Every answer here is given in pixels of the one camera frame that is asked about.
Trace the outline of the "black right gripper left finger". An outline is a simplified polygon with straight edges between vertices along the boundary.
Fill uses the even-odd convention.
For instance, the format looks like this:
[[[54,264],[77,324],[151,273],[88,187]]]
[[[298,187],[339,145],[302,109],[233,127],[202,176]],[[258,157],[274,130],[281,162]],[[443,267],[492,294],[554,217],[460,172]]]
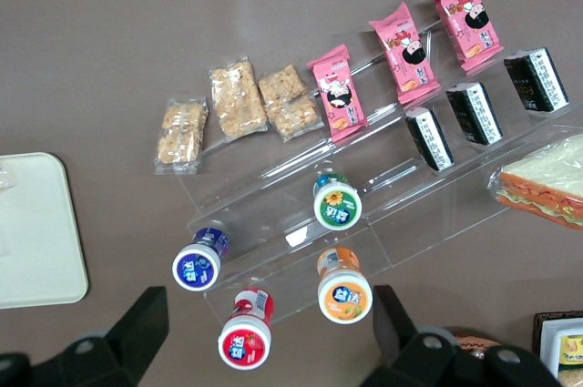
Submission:
[[[33,365],[1,355],[3,386],[137,386],[169,334],[167,289],[151,286],[103,336],[87,336]]]

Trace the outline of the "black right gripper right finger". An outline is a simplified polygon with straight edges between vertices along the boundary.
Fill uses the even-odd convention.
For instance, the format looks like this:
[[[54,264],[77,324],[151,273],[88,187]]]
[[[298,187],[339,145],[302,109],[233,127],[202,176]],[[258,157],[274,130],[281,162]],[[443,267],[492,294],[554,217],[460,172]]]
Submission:
[[[373,287],[373,333],[388,363],[363,386],[559,386],[532,352],[491,346],[478,359],[441,332],[420,332],[389,285]]]

